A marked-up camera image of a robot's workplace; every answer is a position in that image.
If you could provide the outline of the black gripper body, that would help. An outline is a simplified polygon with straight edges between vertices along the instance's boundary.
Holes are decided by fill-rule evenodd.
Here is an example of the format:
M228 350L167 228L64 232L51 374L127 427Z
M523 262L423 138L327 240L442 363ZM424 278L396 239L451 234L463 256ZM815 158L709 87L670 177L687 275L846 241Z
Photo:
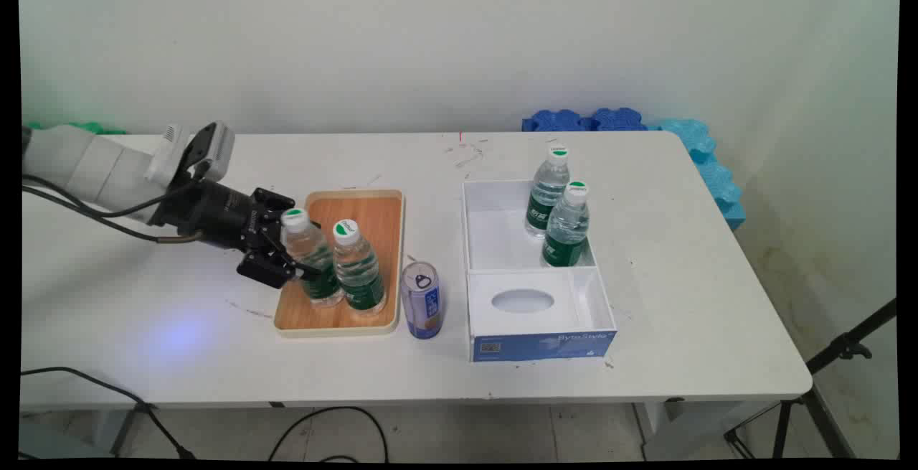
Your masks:
M158 204L152 227L175 227L183 237L200 232L201 242L226 250L263 247L252 227L260 216L257 202L263 188L245 194L208 179L175 179L168 187L169 191L181 188L186 191Z

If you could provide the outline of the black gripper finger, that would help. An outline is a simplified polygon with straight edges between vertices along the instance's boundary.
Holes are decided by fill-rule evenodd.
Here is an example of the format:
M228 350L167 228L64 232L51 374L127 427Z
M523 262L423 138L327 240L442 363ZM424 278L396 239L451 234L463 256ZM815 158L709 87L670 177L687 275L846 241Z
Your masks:
M289 281L317 281L318 268L295 260L282 242L281 229L246 230L240 235L243 258L237 273L259 281L273 289L281 289Z
M250 211L251 231L279 227L280 217L296 206L294 199L262 187L257 187L250 195L250 199L252 199L252 211Z

